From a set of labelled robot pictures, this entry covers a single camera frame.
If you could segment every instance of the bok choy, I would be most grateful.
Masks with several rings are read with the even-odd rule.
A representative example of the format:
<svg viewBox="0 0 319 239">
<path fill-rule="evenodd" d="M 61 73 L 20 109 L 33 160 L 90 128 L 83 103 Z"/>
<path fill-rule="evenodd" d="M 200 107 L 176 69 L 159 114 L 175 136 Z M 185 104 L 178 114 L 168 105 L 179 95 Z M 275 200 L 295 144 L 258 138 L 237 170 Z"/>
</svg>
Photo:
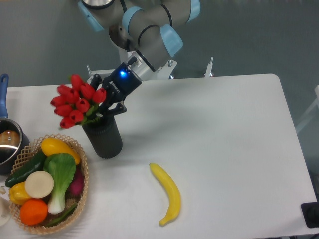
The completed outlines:
<svg viewBox="0 0 319 239">
<path fill-rule="evenodd" d="M 49 156 L 44 163 L 44 169 L 54 180 L 54 187 L 48 203 L 51 214 L 61 213 L 65 208 L 65 192 L 75 174 L 74 158 L 68 153 L 59 153 Z"/>
</svg>

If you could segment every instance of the blue light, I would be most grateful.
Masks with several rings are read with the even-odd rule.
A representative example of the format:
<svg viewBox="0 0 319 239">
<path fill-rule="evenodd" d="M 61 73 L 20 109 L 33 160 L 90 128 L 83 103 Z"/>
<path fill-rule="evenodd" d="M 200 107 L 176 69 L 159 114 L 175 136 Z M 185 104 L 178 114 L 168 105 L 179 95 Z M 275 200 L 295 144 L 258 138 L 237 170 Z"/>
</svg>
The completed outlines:
<svg viewBox="0 0 319 239">
<path fill-rule="evenodd" d="M 121 77 L 126 77 L 128 74 L 125 71 L 120 71 L 120 76 Z"/>
</svg>

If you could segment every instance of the orange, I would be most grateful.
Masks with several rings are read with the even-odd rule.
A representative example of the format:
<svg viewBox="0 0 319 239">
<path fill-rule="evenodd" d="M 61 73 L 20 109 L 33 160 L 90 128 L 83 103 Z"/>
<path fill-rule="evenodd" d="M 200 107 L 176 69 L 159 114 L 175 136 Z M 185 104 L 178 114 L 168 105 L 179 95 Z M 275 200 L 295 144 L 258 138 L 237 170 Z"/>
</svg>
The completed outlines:
<svg viewBox="0 0 319 239">
<path fill-rule="evenodd" d="M 42 199 L 31 198 L 20 209 L 21 221 L 33 226 L 44 221 L 48 215 L 48 206 Z"/>
</svg>

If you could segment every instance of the cooking pot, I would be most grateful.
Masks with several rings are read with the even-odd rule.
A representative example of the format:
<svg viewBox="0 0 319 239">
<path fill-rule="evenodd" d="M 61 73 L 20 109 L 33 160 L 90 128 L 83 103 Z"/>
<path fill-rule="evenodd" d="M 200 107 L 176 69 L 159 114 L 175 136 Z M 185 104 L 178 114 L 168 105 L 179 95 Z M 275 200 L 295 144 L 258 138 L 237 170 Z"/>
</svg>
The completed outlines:
<svg viewBox="0 0 319 239">
<path fill-rule="evenodd" d="M 6 93 L 9 75 L 0 76 L 0 174 L 10 174 L 17 156 L 30 141 L 21 127 L 8 118 Z"/>
</svg>

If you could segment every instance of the red tulip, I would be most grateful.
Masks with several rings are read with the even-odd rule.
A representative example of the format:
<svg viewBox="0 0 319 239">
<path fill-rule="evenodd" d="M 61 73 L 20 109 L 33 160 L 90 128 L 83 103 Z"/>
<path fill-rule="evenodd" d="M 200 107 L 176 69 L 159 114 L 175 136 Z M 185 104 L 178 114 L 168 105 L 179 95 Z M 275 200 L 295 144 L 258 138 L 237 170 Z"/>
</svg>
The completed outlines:
<svg viewBox="0 0 319 239">
<path fill-rule="evenodd" d="M 95 93 L 95 89 L 89 84 L 85 83 L 84 85 L 80 86 L 81 93 L 87 100 L 92 99 L 93 94 Z"/>
<path fill-rule="evenodd" d="M 64 117 L 60 123 L 61 128 L 71 128 L 74 125 L 75 125 L 75 122 L 72 119 L 70 119 L 70 117 Z"/>
<path fill-rule="evenodd" d="M 66 85 L 59 85 L 57 90 L 58 90 L 58 93 L 60 93 L 61 95 L 65 96 L 65 95 L 67 95 L 69 93 L 71 88 L 66 86 Z"/>
<path fill-rule="evenodd" d="M 74 89 L 76 89 L 77 91 L 80 91 L 80 87 L 82 85 L 84 85 L 84 81 L 82 80 L 82 78 L 77 75 L 77 74 L 73 74 L 71 76 L 71 83 Z"/>
<path fill-rule="evenodd" d="M 75 122 L 81 122 L 84 119 L 84 115 L 79 110 L 72 110 L 70 113 L 70 118 Z"/>
<path fill-rule="evenodd" d="M 53 106 L 61 106 L 66 103 L 66 97 L 65 96 L 56 96 L 54 97 L 51 102 Z"/>
<path fill-rule="evenodd" d="M 79 92 L 73 88 L 66 94 L 66 100 L 70 104 L 77 102 L 79 98 L 80 98 Z"/>
<path fill-rule="evenodd" d="M 73 108 L 70 105 L 57 106 L 54 112 L 60 116 L 69 116 Z"/>
<path fill-rule="evenodd" d="M 104 88 L 98 89 L 92 97 L 92 100 L 96 103 L 101 103 L 105 100 L 106 98 L 106 90 Z"/>
<path fill-rule="evenodd" d="M 75 103 L 75 106 L 80 112 L 83 112 L 83 113 L 87 112 L 89 110 L 89 108 L 91 107 L 90 103 L 84 98 L 79 99 Z"/>
</svg>

